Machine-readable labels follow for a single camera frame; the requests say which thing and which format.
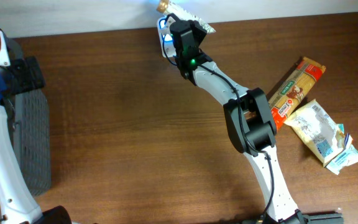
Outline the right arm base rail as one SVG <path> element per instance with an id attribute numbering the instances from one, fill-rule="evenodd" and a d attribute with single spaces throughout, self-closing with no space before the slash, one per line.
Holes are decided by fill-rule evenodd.
<path id="1" fill-rule="evenodd" d="M 279 221 L 269 216 L 259 219 L 239 221 L 240 224 L 344 224 L 344 217 L 341 213 L 316 213 L 304 214 L 298 211 L 289 218 Z"/>

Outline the teal wet wipes packet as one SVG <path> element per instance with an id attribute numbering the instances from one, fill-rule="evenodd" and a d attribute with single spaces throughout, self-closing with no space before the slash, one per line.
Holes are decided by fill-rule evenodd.
<path id="1" fill-rule="evenodd" d="M 354 147 L 353 140 L 349 133 L 345 134 L 344 149 L 326 166 L 332 173 L 339 175 L 344 167 L 358 163 L 358 150 Z"/>

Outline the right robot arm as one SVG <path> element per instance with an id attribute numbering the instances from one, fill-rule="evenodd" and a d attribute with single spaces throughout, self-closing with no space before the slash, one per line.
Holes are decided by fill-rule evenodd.
<path id="1" fill-rule="evenodd" d="M 200 49 L 207 32 L 197 21 L 176 19 L 169 27 L 175 65 L 182 77 L 207 91 L 224 110 L 234 148 L 249 161 L 264 196 L 261 223 L 307 223 L 292 199 L 277 158 L 274 123 L 265 93 L 225 75 Z"/>

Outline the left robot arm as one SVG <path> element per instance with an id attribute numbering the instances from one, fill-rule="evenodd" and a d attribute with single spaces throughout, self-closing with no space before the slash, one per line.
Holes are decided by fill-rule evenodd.
<path id="1" fill-rule="evenodd" d="M 35 201 L 51 186 L 49 107 L 37 59 L 0 29 L 0 223 L 70 223 Z"/>

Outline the white toothpaste tube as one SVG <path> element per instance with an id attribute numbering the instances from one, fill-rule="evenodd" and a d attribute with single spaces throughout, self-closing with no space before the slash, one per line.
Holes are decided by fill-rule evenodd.
<path id="1" fill-rule="evenodd" d="M 182 8 L 171 0 L 159 0 L 157 5 L 157 11 L 162 13 L 164 16 L 174 13 L 174 15 L 176 15 L 181 20 L 198 21 L 202 28 L 204 28 L 208 34 L 213 34 L 216 32 L 216 30 L 203 19 L 191 13 L 190 11 L 187 11 L 186 9 Z"/>

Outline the yellow snack bag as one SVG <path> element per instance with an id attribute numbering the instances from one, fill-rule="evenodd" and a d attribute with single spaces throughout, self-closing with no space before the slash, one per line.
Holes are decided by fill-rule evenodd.
<path id="1" fill-rule="evenodd" d="M 316 100 L 298 108 L 285 124 L 294 130 L 324 167 L 352 143 L 350 135 L 333 121 Z"/>

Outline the orange noodle packet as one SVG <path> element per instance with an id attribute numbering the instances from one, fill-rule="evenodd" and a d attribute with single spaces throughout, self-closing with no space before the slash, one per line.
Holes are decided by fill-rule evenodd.
<path id="1" fill-rule="evenodd" d="M 303 57 L 289 77 L 282 82 L 268 101 L 277 130 L 284 125 L 325 71 L 324 65 Z"/>

